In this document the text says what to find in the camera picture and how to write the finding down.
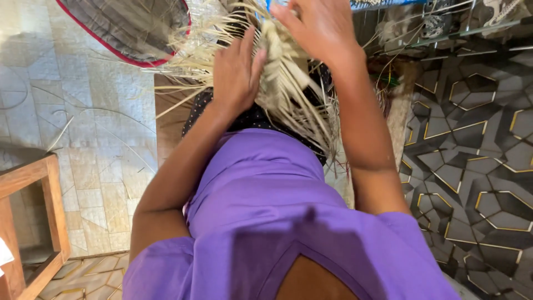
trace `wooden stool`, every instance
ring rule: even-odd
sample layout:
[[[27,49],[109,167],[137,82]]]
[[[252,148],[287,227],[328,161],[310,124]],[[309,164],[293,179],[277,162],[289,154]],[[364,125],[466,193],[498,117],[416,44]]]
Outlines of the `wooden stool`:
[[[54,253],[31,275],[26,285],[9,195],[40,179]],[[14,261],[1,266],[5,274],[0,277],[0,299],[35,299],[70,256],[59,185],[59,164],[55,154],[0,172],[0,238],[5,241],[15,258]]]

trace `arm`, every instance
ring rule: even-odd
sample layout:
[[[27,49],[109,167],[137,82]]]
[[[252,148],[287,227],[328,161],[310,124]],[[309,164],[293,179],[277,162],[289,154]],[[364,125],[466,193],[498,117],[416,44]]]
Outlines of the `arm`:
[[[213,100],[161,166],[135,210],[130,262],[154,242],[190,236],[183,206],[213,148],[257,95],[266,52],[258,51],[252,61],[254,30],[248,30],[242,41],[235,40],[228,49],[217,51]]]
[[[301,19],[291,9],[299,10]],[[274,5],[271,12],[309,55],[332,72],[357,209],[409,214],[389,130],[368,78],[365,53],[355,39],[349,2],[292,0],[287,7]]]

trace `hand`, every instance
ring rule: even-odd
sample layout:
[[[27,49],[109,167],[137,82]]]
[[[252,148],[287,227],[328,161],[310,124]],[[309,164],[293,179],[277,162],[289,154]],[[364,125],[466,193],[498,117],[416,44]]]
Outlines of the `hand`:
[[[229,48],[215,53],[212,103],[232,118],[250,109],[259,90],[267,52],[258,50],[252,60],[254,34],[255,27],[250,26],[242,40],[236,38]]]
[[[301,20],[291,10],[299,12]],[[290,0],[287,7],[273,5],[270,12],[311,57],[329,67],[342,64],[346,55],[361,53],[348,0]]]

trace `purple shirt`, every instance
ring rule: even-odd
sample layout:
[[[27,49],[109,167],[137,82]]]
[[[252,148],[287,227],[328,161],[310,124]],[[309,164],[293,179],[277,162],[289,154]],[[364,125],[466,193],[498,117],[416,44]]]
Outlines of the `purple shirt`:
[[[459,299],[412,216],[346,208],[296,139],[246,129],[221,144],[187,209],[192,237],[143,250],[124,299],[273,300],[300,254],[361,300]]]

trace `person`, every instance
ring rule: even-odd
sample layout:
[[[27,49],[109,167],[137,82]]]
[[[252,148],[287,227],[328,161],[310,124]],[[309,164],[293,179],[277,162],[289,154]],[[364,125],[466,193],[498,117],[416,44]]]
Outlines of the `person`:
[[[251,28],[216,53],[213,99],[196,102],[203,112],[136,208],[123,298],[458,298],[404,200],[349,1],[291,0],[271,13],[331,72],[356,210],[297,138],[227,132],[253,108],[265,62],[264,50],[252,58]]]

